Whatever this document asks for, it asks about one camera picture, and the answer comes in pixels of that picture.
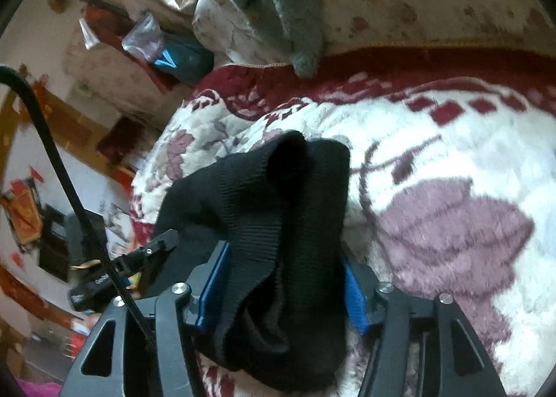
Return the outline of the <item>pink sleeve forearm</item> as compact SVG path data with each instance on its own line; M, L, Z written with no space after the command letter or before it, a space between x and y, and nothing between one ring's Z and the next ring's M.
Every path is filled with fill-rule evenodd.
M26 397L58 397L61 385L57 383L37 384L29 381L16 379Z

